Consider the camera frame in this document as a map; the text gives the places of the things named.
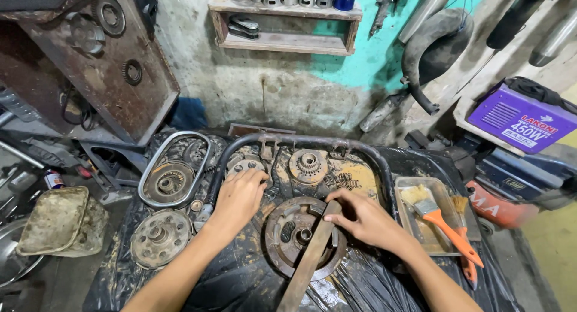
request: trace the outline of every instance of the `rusty metal tube frame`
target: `rusty metal tube frame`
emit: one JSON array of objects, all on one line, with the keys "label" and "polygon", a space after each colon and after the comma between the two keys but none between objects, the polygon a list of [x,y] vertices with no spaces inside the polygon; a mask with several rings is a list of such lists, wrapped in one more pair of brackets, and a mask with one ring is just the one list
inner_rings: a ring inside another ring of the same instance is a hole
[{"label": "rusty metal tube frame", "polygon": [[[146,183],[146,180],[150,176],[152,170],[154,168],[156,168],[156,165],[158,164],[160,159],[164,156],[164,154],[166,154],[168,149],[173,144],[175,144],[180,139],[191,138],[191,137],[196,137],[198,139],[202,139],[207,144],[206,156],[204,157],[204,160],[200,164],[200,168],[198,168],[198,172],[197,172],[196,176],[194,177],[194,181],[192,182],[191,188],[188,190],[188,192],[186,193],[186,195],[183,198],[181,198],[177,201],[174,201],[174,202],[170,202],[170,203],[160,203],[160,202],[157,202],[151,198],[148,198],[148,196],[146,196],[144,194],[144,184]],[[139,188],[138,188],[138,193],[139,193],[140,198],[148,206],[150,206],[154,209],[183,207],[185,205],[190,204],[189,201],[191,200],[191,198],[194,196],[194,194],[196,193],[196,191],[200,187],[200,182],[204,176],[204,168],[206,167],[206,162],[208,162],[211,159],[210,153],[212,153],[212,147],[213,147],[213,145],[212,145],[211,140],[209,138],[207,138],[205,135],[200,134],[198,132],[183,131],[183,132],[176,132],[176,133],[173,133],[172,135],[170,135],[162,143],[162,145],[159,147],[158,151],[156,151],[156,153],[154,154],[154,156],[150,160],[148,167],[146,168],[144,173],[142,173],[142,178],[140,178]]]},{"label": "rusty metal tube frame", "polygon": [[396,218],[396,199],[394,191],[393,176],[391,168],[387,163],[386,159],[375,149],[374,147],[365,144],[361,141],[342,139],[342,138],[329,138],[329,137],[313,137],[306,135],[290,135],[290,134],[261,134],[254,133],[248,134],[241,138],[236,139],[234,142],[229,144],[224,150],[223,154],[220,156],[220,160],[217,164],[217,169],[215,176],[208,187],[208,193],[205,199],[205,205],[216,204],[216,198],[220,191],[220,186],[224,179],[224,170],[226,169],[226,164],[230,156],[242,146],[254,142],[274,142],[275,148],[279,144],[292,144],[292,145],[314,145],[314,146],[330,146],[333,149],[344,148],[346,150],[357,150],[364,155],[371,158],[373,163],[379,169],[379,179],[381,181],[381,187],[383,188],[383,194],[385,196],[385,201],[388,204],[388,212]]}]

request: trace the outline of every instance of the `workbench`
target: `workbench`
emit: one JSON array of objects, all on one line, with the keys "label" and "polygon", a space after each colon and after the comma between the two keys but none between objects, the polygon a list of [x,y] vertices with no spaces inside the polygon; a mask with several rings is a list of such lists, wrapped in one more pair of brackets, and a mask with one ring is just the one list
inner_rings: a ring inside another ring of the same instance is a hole
[{"label": "workbench", "polygon": [[[449,157],[431,151],[376,147],[395,175],[430,176],[440,179],[453,194],[468,196],[459,172]],[[208,179],[195,199],[206,196]],[[135,197],[114,236],[84,301],[83,311],[119,311],[157,271],[137,266],[130,256],[130,237],[151,211]],[[276,311],[288,279],[281,276],[263,255],[261,227],[263,210],[209,264],[183,311]],[[477,223],[476,217],[470,217]],[[497,258],[484,235],[472,246],[482,258],[479,286],[472,291],[463,277],[458,257],[433,257],[437,264],[485,312],[522,309],[506,282]],[[330,276],[310,284],[300,311],[428,311],[426,301],[400,259],[348,237],[343,262]]]}]

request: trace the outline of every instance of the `welding machine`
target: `welding machine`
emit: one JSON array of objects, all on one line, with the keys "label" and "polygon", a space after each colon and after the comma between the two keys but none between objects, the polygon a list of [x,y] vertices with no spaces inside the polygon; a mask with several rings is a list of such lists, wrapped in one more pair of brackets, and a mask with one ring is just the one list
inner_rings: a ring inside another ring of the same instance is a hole
[{"label": "welding machine", "polygon": [[535,154],[577,129],[577,107],[537,82],[515,77],[481,97],[467,121]]}]

